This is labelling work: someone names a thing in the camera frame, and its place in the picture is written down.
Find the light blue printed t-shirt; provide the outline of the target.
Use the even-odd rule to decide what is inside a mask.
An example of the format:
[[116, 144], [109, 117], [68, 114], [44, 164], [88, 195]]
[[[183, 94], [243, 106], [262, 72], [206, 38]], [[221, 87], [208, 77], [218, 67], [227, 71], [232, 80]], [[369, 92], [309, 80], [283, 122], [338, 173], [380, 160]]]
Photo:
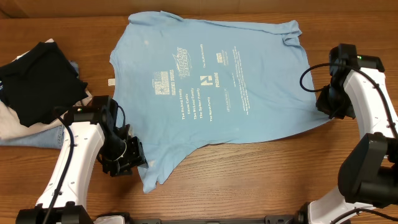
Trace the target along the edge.
[[210, 144], [286, 138], [328, 121], [316, 109], [297, 21], [281, 24], [129, 16], [110, 55], [114, 99], [141, 140], [143, 191]]

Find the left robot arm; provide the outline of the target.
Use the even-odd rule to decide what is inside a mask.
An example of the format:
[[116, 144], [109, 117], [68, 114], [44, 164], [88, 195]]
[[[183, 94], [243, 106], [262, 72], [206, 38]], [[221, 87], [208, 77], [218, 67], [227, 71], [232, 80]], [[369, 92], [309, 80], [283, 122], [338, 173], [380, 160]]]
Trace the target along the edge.
[[88, 106], [74, 106], [61, 118], [66, 136], [52, 176], [34, 208], [20, 210], [17, 224], [93, 223], [86, 211], [88, 187], [96, 161], [112, 177], [147, 167], [139, 138], [130, 126], [116, 126], [122, 108], [110, 96], [95, 96]]

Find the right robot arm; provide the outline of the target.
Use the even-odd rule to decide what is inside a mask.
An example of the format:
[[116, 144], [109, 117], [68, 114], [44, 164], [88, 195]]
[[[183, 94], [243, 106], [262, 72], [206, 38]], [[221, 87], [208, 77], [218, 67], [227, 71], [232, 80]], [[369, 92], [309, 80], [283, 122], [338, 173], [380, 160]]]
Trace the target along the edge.
[[357, 121], [360, 140], [342, 163], [338, 185], [304, 204], [295, 215], [268, 215], [265, 223], [350, 223], [371, 213], [397, 221], [380, 209], [397, 204], [397, 114], [386, 89], [379, 57], [360, 55], [356, 46], [330, 50], [330, 83], [317, 90], [318, 111], [330, 119]]

